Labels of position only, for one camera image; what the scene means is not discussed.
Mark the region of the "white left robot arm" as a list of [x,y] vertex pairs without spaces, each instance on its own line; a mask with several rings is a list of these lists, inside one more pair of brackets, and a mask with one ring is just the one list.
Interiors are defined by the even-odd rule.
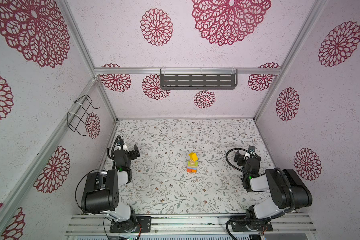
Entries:
[[128,150],[126,145],[112,149],[109,155],[113,162],[110,170],[94,170],[88,173],[80,208],[85,214],[105,214],[112,218],[118,225],[137,225],[137,217],[134,209],[122,203],[119,195],[119,187],[132,181],[131,164],[140,157],[137,145]]

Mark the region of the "lime green block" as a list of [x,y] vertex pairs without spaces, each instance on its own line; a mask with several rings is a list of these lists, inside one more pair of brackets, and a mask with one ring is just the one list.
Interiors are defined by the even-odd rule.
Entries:
[[188,161],[188,169],[197,169],[198,168],[198,161]]

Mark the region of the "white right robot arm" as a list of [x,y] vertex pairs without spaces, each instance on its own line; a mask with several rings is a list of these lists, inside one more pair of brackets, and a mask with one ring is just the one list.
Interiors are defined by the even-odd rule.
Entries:
[[250,222],[270,221],[294,210],[309,207],[313,196],[297,173],[292,169],[266,169],[260,174],[261,157],[256,148],[233,148],[226,153],[227,163],[241,172],[242,184],[247,192],[266,192],[271,196],[246,210]]

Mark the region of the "yellow triangular roof block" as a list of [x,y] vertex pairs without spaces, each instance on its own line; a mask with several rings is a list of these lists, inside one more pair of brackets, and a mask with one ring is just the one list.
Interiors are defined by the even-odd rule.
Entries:
[[190,153],[189,157],[190,157],[190,160],[193,161],[193,162],[198,161],[198,156],[197,156],[196,153]]

